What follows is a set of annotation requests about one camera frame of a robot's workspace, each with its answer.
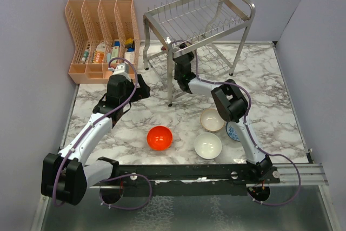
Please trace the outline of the black bowl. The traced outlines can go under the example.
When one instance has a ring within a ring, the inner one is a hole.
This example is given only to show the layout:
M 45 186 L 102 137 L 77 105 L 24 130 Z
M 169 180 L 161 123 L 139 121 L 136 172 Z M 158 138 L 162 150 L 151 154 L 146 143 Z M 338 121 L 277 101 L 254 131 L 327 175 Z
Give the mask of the black bowl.
M 178 56 L 185 55 L 189 53 L 189 46 L 183 42 L 183 43 L 178 43 L 176 45 L 176 51 L 175 54 Z

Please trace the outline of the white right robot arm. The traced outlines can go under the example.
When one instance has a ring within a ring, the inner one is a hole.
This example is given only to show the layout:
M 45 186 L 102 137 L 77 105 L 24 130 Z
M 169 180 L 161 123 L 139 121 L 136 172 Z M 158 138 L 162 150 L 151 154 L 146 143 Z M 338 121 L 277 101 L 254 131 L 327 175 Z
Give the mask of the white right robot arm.
M 234 128 L 245 151 L 248 176 L 252 182 L 260 183 L 268 176 L 272 162 L 261 150 L 255 132 L 247 115 L 251 105 L 250 98 L 245 98 L 234 80 L 215 83 L 202 80 L 192 72 L 191 61 L 194 55 L 190 52 L 174 59 L 174 79 L 185 93 L 199 94 L 214 100 L 220 117 Z

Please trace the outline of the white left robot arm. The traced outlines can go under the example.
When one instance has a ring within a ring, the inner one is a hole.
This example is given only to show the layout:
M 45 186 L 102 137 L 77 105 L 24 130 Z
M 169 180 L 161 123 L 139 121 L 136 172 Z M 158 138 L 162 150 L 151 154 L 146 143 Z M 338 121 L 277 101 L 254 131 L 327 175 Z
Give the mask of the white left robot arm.
M 142 75 L 134 73 L 132 80 L 128 69 L 134 65 L 121 58 L 113 68 L 107 91 L 98 101 L 82 131 L 58 154 L 49 153 L 43 160 L 41 194 L 50 197 L 53 203 L 60 201 L 77 205 L 86 190 L 95 184 L 115 184 L 128 175 L 119 173 L 119 163 L 105 157 L 87 165 L 91 152 L 100 140 L 126 113 L 124 107 L 150 96 L 150 87 Z

